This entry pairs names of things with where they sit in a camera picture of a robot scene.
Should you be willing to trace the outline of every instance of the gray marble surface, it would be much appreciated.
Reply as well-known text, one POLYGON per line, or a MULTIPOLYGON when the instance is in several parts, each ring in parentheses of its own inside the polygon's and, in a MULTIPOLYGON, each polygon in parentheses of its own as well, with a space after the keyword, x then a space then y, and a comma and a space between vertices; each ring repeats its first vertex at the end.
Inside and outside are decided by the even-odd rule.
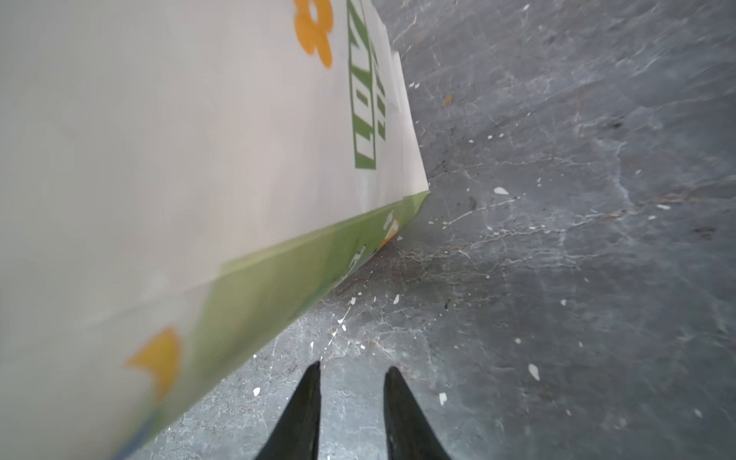
POLYGON ((133 458, 251 459, 318 358, 321 459, 386 458, 391 365, 455 460, 733 458, 736 3, 375 3, 428 201, 133 458))

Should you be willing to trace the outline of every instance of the gray floor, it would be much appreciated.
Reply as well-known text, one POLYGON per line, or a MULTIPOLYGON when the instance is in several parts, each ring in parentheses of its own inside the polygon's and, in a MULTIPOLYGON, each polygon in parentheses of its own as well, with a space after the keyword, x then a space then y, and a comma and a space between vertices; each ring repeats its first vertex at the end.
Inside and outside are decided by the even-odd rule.
POLYGON ((134 459, 250 460, 318 358, 321 459, 386 458, 393 364, 455 460, 733 458, 736 3, 376 4, 425 207, 134 459))

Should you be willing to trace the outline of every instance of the white bag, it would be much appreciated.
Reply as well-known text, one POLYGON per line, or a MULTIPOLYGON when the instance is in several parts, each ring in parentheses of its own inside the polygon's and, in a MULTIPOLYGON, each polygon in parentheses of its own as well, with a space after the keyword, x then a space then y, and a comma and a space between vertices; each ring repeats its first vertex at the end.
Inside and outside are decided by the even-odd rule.
POLYGON ((0 4, 0 450, 121 459, 428 184, 368 1, 0 4))

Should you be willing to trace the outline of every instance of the orange flower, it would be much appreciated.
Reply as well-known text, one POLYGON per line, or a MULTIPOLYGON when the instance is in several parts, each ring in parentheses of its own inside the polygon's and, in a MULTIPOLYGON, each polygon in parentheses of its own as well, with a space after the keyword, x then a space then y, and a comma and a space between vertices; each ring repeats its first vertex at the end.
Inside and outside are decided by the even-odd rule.
POLYGON ((299 43, 307 54, 314 54, 316 49, 322 64, 332 66, 332 50, 327 34, 332 30, 332 4, 330 0, 294 0, 297 12, 294 14, 294 31, 299 43), (309 2, 314 3, 317 11, 316 22, 309 11, 309 2))

